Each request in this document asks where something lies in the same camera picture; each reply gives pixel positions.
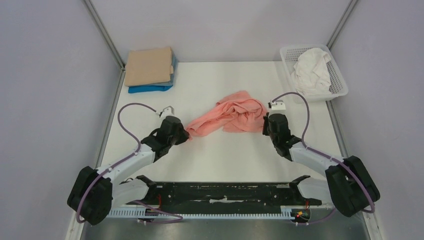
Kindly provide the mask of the pink t shirt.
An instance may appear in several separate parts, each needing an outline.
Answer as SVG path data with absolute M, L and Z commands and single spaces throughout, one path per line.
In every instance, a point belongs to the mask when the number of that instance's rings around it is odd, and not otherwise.
M 205 137 L 221 129 L 227 133 L 259 133 L 267 113 L 265 105 L 241 90 L 219 100 L 215 107 L 186 127 L 190 137 Z

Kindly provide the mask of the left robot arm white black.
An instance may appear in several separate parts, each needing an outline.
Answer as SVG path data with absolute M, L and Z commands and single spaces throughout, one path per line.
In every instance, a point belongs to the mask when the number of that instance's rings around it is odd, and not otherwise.
M 67 205 L 92 226 L 101 223 L 111 209 L 141 200 L 152 204 L 157 198 L 155 183 L 145 176 L 126 179 L 138 170 L 155 163 L 170 148 L 186 142 L 189 133 L 181 120 L 166 116 L 159 128 L 139 141 L 134 152 L 97 169 L 84 167 L 78 173 L 67 199 Z

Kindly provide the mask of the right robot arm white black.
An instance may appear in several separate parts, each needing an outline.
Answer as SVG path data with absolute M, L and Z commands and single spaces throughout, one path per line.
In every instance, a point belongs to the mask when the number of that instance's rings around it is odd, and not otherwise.
M 352 155 L 342 160 L 307 146 L 302 138 L 293 135 L 287 117 L 282 113 L 264 116 L 262 133 L 269 136 L 281 157 L 304 165 L 325 179 L 304 176 L 292 183 L 289 199 L 302 204 L 307 199 L 332 203 L 344 216 L 351 217 L 362 211 L 373 213 L 380 191 L 360 158 Z

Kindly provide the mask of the folded blue t shirt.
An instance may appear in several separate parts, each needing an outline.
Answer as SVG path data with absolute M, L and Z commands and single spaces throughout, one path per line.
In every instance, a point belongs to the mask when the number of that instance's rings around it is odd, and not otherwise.
M 131 86 L 128 88 L 129 94 L 135 93 L 146 93 L 146 92 L 165 92 L 171 89 L 173 86 L 160 86 L 160 85 L 140 85 Z

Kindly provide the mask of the white t shirt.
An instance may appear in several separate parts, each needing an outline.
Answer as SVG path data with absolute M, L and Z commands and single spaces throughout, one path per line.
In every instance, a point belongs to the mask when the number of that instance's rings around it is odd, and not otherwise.
M 329 95 L 331 80 L 327 63 L 331 60 L 328 52 L 317 47 L 302 53 L 290 75 L 296 91 L 304 96 Z

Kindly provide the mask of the white plastic basket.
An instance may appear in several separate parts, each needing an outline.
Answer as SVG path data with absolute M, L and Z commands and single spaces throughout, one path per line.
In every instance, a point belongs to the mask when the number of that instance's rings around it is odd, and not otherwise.
M 294 83 L 291 78 L 291 73 L 294 71 L 294 65 L 298 61 L 298 57 L 303 54 L 305 51 L 312 48 L 320 48 L 323 51 L 327 52 L 331 61 L 327 63 L 328 72 L 330 75 L 331 86 L 329 87 L 330 94 L 321 94 L 321 95 L 302 95 L 309 102 L 324 102 L 330 101 L 334 98 L 345 96 L 348 93 L 347 84 L 342 77 L 339 67 L 337 66 L 330 50 L 327 46 L 322 44 L 301 44 L 301 45 L 289 45 L 282 47 L 279 50 L 281 60 L 283 63 L 283 69 L 285 71 L 288 89 L 290 92 L 296 92 Z

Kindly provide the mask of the folded beige t shirt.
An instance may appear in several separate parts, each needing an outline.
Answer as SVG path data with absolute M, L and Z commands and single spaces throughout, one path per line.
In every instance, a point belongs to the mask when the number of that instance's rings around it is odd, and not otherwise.
M 125 66 L 124 85 L 135 87 L 166 83 L 174 73 L 172 48 L 162 47 L 130 51 Z

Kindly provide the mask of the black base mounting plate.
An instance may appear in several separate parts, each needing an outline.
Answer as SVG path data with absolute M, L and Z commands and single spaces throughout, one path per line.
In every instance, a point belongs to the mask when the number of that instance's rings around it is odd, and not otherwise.
M 281 206 L 321 206 L 291 182 L 156 182 L 141 202 L 173 214 L 277 214 Z

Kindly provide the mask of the folded grey-blue t shirt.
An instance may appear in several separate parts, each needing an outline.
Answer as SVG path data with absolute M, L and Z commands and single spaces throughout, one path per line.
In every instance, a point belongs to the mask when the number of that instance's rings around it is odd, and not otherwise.
M 179 60 L 177 59 L 177 57 L 173 53 L 172 57 L 171 57 L 171 66 L 173 68 L 173 73 L 170 74 L 170 81 L 161 82 L 161 83 L 151 83 L 151 84 L 149 84 L 149 86 L 160 86 L 160 87 L 171 87 L 171 86 L 173 86 L 174 85 L 175 73 L 177 72 L 178 64 L 179 64 Z

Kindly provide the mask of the aluminium frame rail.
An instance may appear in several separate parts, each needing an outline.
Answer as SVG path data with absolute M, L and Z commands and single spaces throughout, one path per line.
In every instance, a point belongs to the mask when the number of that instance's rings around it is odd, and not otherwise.
M 125 63 L 119 54 L 110 34 L 108 33 L 108 30 L 106 26 L 104 25 L 101 16 L 99 15 L 98 11 L 96 10 L 96 7 L 92 0 L 82 0 L 82 3 L 85 5 L 89 16 L 92 18 L 94 24 L 96 25 L 96 28 L 99 30 L 102 39 L 104 40 L 107 48 L 111 52 L 114 61 L 119 66 L 119 68 L 123 71 L 125 69 Z

